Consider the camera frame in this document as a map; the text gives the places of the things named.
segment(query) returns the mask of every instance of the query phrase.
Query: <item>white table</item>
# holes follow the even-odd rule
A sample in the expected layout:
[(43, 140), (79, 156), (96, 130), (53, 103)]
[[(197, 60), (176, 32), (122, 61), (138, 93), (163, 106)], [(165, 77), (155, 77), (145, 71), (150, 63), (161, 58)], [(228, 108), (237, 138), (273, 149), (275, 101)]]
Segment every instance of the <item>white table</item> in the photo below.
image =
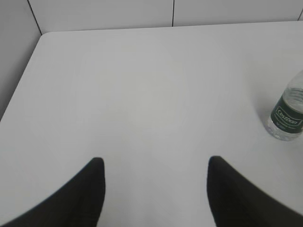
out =
[(262, 125), (303, 69), (303, 22), (43, 35), (0, 123), (0, 224), (103, 157), (105, 227), (214, 227), (221, 155), (303, 214), (303, 138)]

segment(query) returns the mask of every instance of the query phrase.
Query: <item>plastic bottle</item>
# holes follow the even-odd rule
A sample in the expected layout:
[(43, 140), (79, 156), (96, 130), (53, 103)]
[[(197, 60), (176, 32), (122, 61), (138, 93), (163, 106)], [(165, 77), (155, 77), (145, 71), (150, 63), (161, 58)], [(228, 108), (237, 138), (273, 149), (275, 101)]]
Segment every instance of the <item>plastic bottle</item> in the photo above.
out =
[(303, 71), (287, 85), (266, 125), (267, 131), (279, 140), (293, 140), (303, 129)]

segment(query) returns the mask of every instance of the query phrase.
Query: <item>bottle label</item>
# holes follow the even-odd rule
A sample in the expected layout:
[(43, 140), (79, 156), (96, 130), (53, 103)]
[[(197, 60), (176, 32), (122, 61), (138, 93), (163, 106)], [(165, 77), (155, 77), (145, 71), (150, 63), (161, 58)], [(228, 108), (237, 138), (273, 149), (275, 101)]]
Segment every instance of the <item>bottle label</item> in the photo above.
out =
[(300, 133), (303, 127), (303, 113), (289, 107), (283, 97), (280, 98), (271, 112), (271, 120), (279, 129), (288, 133)]

